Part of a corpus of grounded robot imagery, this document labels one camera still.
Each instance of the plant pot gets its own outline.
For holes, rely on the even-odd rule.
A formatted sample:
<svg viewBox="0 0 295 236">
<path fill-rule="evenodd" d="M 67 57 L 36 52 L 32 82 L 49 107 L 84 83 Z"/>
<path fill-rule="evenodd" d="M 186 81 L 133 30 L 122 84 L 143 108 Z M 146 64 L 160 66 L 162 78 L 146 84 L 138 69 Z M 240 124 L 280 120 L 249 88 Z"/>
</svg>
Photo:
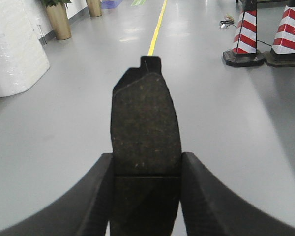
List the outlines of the plant pot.
<svg viewBox="0 0 295 236">
<path fill-rule="evenodd" d="M 56 39 L 64 40 L 71 38 L 70 24 L 64 4 L 58 3 L 56 6 L 47 6 L 46 10 Z"/>
<path fill-rule="evenodd" d="M 100 9 L 100 0 L 87 0 L 88 12 L 91 17 L 97 17 L 102 15 Z"/>
</svg>

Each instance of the white pillar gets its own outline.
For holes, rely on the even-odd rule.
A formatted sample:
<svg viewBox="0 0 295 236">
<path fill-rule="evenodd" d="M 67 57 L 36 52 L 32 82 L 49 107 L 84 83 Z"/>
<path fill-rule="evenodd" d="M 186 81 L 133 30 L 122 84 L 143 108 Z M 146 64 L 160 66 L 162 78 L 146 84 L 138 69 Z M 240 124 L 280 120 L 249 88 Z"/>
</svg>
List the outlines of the white pillar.
<svg viewBox="0 0 295 236">
<path fill-rule="evenodd" d="M 24 92 L 48 70 L 22 0 L 0 0 L 0 97 Z"/>
</svg>

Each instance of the traffic cone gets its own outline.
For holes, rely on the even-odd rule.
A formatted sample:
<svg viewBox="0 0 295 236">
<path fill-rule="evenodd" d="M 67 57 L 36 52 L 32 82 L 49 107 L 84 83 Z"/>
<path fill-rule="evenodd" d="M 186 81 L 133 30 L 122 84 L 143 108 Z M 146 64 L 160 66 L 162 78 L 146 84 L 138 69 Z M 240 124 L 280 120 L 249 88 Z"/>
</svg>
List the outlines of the traffic cone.
<svg viewBox="0 0 295 236">
<path fill-rule="evenodd" d="M 233 67 L 257 66 L 264 56 L 257 50 L 257 0 L 246 0 L 235 33 L 233 48 L 223 53 L 226 65 Z"/>
<path fill-rule="evenodd" d="M 270 66 L 295 66 L 295 0 L 288 1 L 271 51 L 264 52 L 264 56 Z"/>
</svg>

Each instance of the gray floor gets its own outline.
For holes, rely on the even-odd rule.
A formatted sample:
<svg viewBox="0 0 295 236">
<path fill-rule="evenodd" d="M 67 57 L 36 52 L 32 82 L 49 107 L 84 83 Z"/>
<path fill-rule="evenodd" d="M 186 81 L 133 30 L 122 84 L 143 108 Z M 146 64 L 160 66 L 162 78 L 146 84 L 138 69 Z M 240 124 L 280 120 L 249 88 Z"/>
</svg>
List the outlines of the gray floor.
<svg viewBox="0 0 295 236">
<path fill-rule="evenodd" d="M 111 152 L 113 86 L 148 53 L 163 1 L 82 17 L 73 37 L 44 48 L 50 70 L 0 99 L 0 229 L 39 211 Z M 258 39 L 272 43 L 284 6 L 258 5 Z M 176 107 L 183 151 L 229 188 L 295 227 L 295 68 L 232 68 L 220 30 L 234 0 L 169 0 L 154 54 Z M 258 43 L 263 52 L 270 47 Z M 186 235 L 181 213 L 173 232 Z"/>
</svg>

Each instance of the yellow line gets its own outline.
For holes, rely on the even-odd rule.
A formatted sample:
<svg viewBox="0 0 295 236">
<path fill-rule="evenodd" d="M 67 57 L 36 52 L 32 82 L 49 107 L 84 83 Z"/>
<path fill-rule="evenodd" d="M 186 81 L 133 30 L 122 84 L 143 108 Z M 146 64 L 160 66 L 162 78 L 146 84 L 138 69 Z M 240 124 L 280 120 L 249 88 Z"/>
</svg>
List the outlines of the yellow line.
<svg viewBox="0 0 295 236">
<path fill-rule="evenodd" d="M 156 40 L 157 40 L 157 37 L 158 37 L 159 28 L 161 27 L 161 24 L 162 24 L 166 4 L 167 4 L 167 0 L 164 0 L 163 7 L 162 7 L 162 10 L 161 10 L 161 14 L 159 15 L 158 22 L 157 22 L 157 25 L 156 25 L 156 28 L 155 28 L 155 32 L 154 32 L 154 35 L 153 35 L 153 38 L 152 38 L 152 41 L 151 41 L 151 46 L 149 47 L 148 56 L 153 55 Z"/>
</svg>

